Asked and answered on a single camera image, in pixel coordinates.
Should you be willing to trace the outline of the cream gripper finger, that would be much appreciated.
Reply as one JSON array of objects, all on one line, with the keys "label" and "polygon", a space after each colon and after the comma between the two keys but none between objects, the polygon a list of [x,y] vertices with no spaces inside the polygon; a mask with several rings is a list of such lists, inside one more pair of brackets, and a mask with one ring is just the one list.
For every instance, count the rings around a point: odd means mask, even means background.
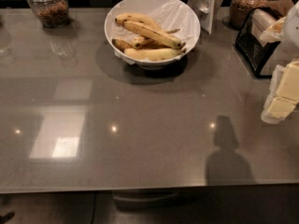
[{"label": "cream gripper finger", "polygon": [[276,90],[276,96],[299,102],[299,62],[289,63],[283,70],[283,76]]},{"label": "cream gripper finger", "polygon": [[283,98],[275,97],[268,107],[269,114],[277,119],[287,118],[296,108],[296,105]]}]

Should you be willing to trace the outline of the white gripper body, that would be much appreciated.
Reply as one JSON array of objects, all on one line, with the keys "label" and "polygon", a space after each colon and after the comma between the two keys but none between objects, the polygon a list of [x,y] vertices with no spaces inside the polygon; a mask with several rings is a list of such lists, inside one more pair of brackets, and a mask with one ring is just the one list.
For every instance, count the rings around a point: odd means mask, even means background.
[{"label": "white gripper body", "polygon": [[[278,85],[280,83],[280,80],[282,79],[283,76],[283,70],[286,66],[282,66],[282,65],[277,65],[273,74],[272,74],[272,78],[270,80],[270,86],[269,86],[269,94],[266,97],[266,100],[264,102],[263,105],[263,112],[261,114],[261,119],[262,121],[266,122],[266,123],[270,123],[270,124],[278,124],[281,121],[283,121],[284,119],[277,119],[272,117],[269,112],[267,111],[268,107],[270,106],[271,101],[275,98],[278,97],[276,96],[276,90],[278,88]],[[294,103],[290,100],[288,100],[289,102],[295,104],[296,106],[299,105],[298,103]]]}]

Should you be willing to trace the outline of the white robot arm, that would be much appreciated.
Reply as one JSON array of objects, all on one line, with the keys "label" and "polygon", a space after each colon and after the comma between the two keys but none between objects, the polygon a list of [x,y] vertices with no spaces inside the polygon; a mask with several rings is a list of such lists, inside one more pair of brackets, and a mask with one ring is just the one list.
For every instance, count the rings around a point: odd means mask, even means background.
[{"label": "white robot arm", "polygon": [[280,42],[291,56],[285,66],[277,65],[270,80],[269,94],[263,105],[262,121],[278,124],[299,105],[299,2],[260,35],[264,42]]}]

